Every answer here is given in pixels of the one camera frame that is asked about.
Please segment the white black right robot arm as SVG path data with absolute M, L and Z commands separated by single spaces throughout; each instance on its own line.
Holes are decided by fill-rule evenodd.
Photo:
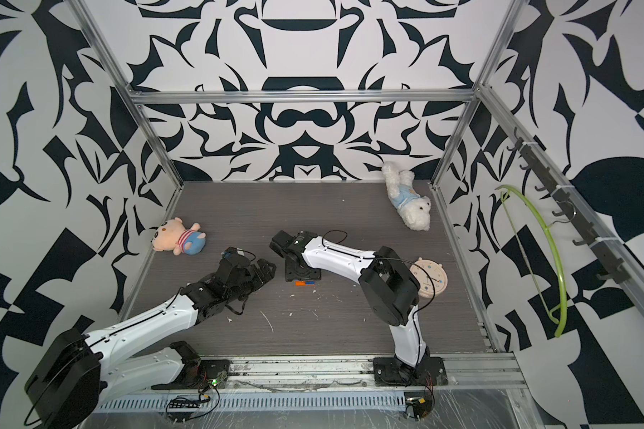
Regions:
M 288 282 L 318 280 L 328 271 L 360 286 L 373 313 L 390 328 L 398 367 L 422 370 L 429 347 L 419 322 L 420 282 L 394 250 L 356 250 L 306 231 L 280 231 L 269 247 L 284 259 Z

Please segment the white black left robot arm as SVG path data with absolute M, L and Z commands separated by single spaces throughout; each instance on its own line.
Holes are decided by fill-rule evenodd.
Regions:
M 24 423 L 73 428 L 98 406 L 151 387 L 191 389 L 206 382 L 198 353 L 185 341 L 145 354 L 146 348 L 231 309 L 275 278 L 277 267 L 229 248 L 216 272 L 182 286 L 144 313 L 83 334 L 62 332 L 25 384 L 31 408 Z

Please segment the pink plush pig toy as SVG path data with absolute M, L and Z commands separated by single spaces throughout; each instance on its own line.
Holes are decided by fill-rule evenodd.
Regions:
M 198 223 L 186 228 L 182 219 L 175 217 L 157 227 L 151 244 L 157 252 L 171 251 L 175 256 L 192 256 L 202 252 L 206 241 L 207 234 L 200 231 Z

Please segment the white plush dog blue shirt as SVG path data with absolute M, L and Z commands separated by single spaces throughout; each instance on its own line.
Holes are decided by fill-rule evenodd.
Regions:
M 415 173 L 402 170 L 393 162 L 384 163 L 381 171 L 388 198 L 404 224 L 412 231 L 428 231 L 431 222 L 431 200 L 415 191 Z

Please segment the green plastic hoop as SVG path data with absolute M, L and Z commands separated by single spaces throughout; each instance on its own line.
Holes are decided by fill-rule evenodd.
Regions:
M 560 338 L 565 332 L 565 327 L 568 319 L 568 297 L 567 297 L 567 287 L 566 287 L 566 278 L 565 278 L 563 261 L 558 251 L 558 248 L 556 246 L 555 238 L 551 233 L 550 226 L 543 219 L 540 212 L 538 212 L 538 209 L 536 208 L 536 206 L 526 196 L 524 196 L 519 189 L 513 187 L 512 185 L 503 184 L 496 187 L 496 190 L 500 192 L 499 197 L 500 197 L 502 206 L 504 208 L 504 212 L 506 213 L 508 222 L 510 223 L 513 229 L 513 236 L 515 237 L 515 240 L 518 244 L 518 248 L 522 254 L 523 262 L 525 263 L 525 266 L 527 267 L 529 274 L 532 276 L 532 280 L 538 292 L 538 296 L 541 299 L 543 309 L 545 310 L 548 319 L 556 326 L 556 330 L 554 331 L 554 337 Z M 525 207 L 527 207 L 530 213 L 534 216 L 535 220 L 538 223 L 538 226 L 544 233 L 544 236 L 547 240 L 547 246 L 549 247 L 549 250 L 551 252 L 551 255 L 554 261 L 555 272 L 556 272 L 556 282 L 557 282 L 557 289 L 558 289 L 559 302 L 554 307 L 549 307 L 549 305 L 547 305 L 547 302 L 542 296 L 542 292 L 541 292 L 540 286 L 538 286 L 536 275 L 533 272 L 531 267 L 531 262 L 527 256 L 524 246 L 522 245 L 522 241 L 519 238 L 519 234 L 515 227 L 513 217 L 511 216 L 510 211 L 507 208 L 506 202 L 508 202 L 511 196 L 515 196 L 516 198 L 518 198 L 525 205 Z

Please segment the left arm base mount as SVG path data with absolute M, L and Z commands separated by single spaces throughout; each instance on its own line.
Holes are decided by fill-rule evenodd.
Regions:
M 229 359 L 202 359 L 186 341 L 173 342 L 169 348 L 180 355 L 184 367 L 171 383 L 152 385 L 152 390 L 203 389 L 210 384 L 224 386 L 231 365 Z

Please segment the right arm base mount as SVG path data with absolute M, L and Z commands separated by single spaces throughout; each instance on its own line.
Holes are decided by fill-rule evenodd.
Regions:
M 449 384 L 447 370 L 441 357 L 427 353 L 414 368 L 402 363 L 397 357 L 375 357 L 372 360 L 375 382 L 388 386 L 446 386 Z

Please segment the black wall hook rack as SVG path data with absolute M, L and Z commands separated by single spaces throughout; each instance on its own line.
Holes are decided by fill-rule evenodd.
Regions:
M 544 192 L 551 198 L 559 210 L 553 213 L 556 218 L 551 223 L 563 223 L 572 225 L 579 234 L 579 239 L 573 239 L 572 244 L 576 247 L 588 247 L 599 261 L 603 270 L 597 278 L 602 281 L 613 280 L 621 284 L 631 280 L 631 275 L 625 268 L 625 261 L 608 245 L 610 239 L 602 237 L 597 229 L 597 224 L 588 218 L 589 211 L 580 208 L 577 198 L 572 196 L 575 190 L 571 184 L 564 184 L 549 161 L 544 161 L 540 152 L 535 149 L 538 146 L 536 141 L 525 141 L 518 136 L 518 129 L 513 129 L 515 142 L 509 151 L 518 152 L 526 162 L 521 169 L 533 172 L 540 180 L 540 187 L 535 190 Z

